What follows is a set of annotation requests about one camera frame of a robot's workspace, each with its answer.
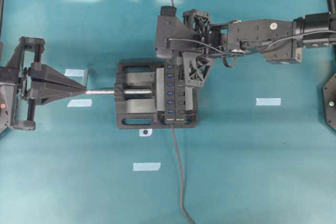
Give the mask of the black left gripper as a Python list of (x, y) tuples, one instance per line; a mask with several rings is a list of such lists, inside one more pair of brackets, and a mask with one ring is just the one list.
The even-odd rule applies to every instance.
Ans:
[(19, 96), (26, 93), (28, 70), (23, 65), (24, 55), (27, 51), (35, 54), (35, 62), (30, 65), (29, 71), (32, 80), (80, 89), (78, 91), (29, 90), (28, 98), (35, 100), (37, 105), (45, 105), (60, 99), (85, 94), (85, 86), (54, 68), (40, 63), (44, 45), (45, 41), (43, 39), (21, 37), (13, 56), (5, 66), (1, 67), (1, 131), (6, 131), (9, 128), (33, 131), (36, 126), (34, 122), (34, 101), (28, 103), (27, 120), (17, 120)]

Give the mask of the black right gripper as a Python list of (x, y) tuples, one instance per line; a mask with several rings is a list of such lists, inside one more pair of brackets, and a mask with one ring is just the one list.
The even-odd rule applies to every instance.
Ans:
[[(194, 42), (170, 40), (192, 39)], [(202, 87), (214, 62), (215, 54), (223, 51), (223, 38), (218, 27), (212, 26), (207, 12), (192, 9), (183, 13), (183, 23), (176, 16), (159, 15), (155, 35), (155, 52), (160, 59), (171, 59), (182, 52), (184, 80), (188, 87)]]

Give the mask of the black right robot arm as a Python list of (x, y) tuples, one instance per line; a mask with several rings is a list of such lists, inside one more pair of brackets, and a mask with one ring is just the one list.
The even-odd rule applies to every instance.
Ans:
[(233, 68), (237, 58), (261, 54), (271, 64), (302, 62), (303, 48), (335, 45), (335, 14), (318, 13), (292, 21), (257, 19), (211, 23), (209, 13), (189, 10), (183, 19), (163, 6), (157, 19), (155, 52), (187, 87), (204, 86), (215, 59)]

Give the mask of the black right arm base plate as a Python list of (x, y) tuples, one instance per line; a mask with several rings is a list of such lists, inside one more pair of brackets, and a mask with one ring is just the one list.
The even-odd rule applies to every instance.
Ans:
[(334, 131), (336, 130), (335, 85), (336, 78), (334, 74), (322, 87), (325, 120), (327, 125), (331, 127)]

